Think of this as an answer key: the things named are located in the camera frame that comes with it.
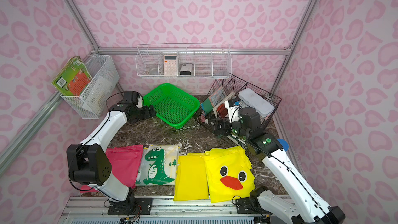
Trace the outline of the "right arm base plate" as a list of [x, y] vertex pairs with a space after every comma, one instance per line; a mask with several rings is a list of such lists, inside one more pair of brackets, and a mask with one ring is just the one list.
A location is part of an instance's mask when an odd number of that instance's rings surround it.
[[258, 209], [251, 198], [241, 198], [235, 196], [232, 199], [232, 204], [236, 207], [238, 214], [264, 214], [264, 211]]

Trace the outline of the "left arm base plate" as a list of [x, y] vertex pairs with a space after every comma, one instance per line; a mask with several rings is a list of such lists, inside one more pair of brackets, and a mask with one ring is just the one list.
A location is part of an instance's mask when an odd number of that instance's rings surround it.
[[110, 201], [107, 214], [109, 216], [136, 216], [150, 215], [153, 198], [135, 198], [132, 202], [113, 202]]

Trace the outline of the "plain yellow raincoat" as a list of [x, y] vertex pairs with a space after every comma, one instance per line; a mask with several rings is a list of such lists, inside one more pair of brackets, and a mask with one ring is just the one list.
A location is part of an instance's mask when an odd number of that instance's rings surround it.
[[204, 153], [189, 153], [178, 158], [174, 201], [208, 199]]

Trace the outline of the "white dinosaur raincoat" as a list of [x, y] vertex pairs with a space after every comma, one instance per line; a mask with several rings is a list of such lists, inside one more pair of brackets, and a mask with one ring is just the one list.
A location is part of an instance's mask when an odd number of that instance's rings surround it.
[[150, 145], [145, 148], [135, 184], [175, 186], [178, 157], [178, 145]]

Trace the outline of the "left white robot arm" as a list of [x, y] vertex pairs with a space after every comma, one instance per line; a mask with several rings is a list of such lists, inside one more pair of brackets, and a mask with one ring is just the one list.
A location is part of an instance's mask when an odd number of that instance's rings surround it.
[[156, 115], [152, 105], [144, 104], [143, 96], [136, 91], [124, 91], [122, 100], [107, 108], [104, 120], [79, 144], [70, 145], [66, 151], [68, 179], [89, 186], [110, 202], [132, 204], [131, 189], [112, 173], [112, 165], [106, 150], [117, 132], [126, 123], [136, 123]]

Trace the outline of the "magenta raincoat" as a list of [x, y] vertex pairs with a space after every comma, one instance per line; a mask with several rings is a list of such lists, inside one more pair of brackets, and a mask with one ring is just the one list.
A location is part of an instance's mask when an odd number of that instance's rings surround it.
[[103, 186], [113, 175], [123, 185], [134, 188], [143, 151], [143, 145], [106, 151], [98, 144], [84, 146], [84, 156], [78, 158], [78, 170], [73, 173], [73, 179], [82, 185]]

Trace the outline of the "yellow duck raincoat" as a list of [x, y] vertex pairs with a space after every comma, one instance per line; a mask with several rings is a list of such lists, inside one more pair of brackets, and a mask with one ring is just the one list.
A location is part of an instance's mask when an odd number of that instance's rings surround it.
[[246, 198], [255, 189], [252, 164], [242, 147], [213, 148], [205, 152], [204, 162], [211, 203]]

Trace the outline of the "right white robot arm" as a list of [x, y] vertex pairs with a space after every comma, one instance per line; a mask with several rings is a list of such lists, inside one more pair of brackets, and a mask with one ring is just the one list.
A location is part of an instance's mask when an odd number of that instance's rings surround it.
[[289, 159], [283, 145], [260, 123], [254, 108], [236, 108], [227, 118], [207, 119], [216, 136], [232, 135], [244, 144], [272, 171], [293, 203], [276, 196], [266, 187], [258, 187], [246, 198], [237, 199], [237, 209], [271, 213], [286, 224], [341, 224], [346, 216], [338, 206], [323, 200]]

